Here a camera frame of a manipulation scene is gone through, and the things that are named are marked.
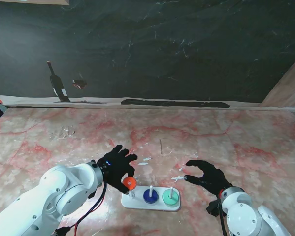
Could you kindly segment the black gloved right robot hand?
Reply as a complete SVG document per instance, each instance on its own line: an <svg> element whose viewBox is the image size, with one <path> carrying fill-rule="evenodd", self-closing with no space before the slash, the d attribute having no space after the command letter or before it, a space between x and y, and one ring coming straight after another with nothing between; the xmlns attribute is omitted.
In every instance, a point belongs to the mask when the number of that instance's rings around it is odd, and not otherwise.
<svg viewBox="0 0 295 236"><path fill-rule="evenodd" d="M184 175L184 180L191 184L202 186L216 197L219 197L222 191L233 187L233 185L226 180L224 172L207 161L189 160L186 166L198 167L203 171L203 176Z"/></svg>

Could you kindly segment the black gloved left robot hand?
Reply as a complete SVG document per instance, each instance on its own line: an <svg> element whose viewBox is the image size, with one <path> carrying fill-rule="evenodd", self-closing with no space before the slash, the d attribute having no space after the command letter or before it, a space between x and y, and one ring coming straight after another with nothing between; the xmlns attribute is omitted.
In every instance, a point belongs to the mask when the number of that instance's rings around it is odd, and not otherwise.
<svg viewBox="0 0 295 236"><path fill-rule="evenodd" d="M129 189L122 183L122 178L125 174L129 177L134 176L135 169L130 163L138 159L136 154L129 154L129 152L122 145L117 145L97 162L104 181L123 194L128 194Z"/></svg>

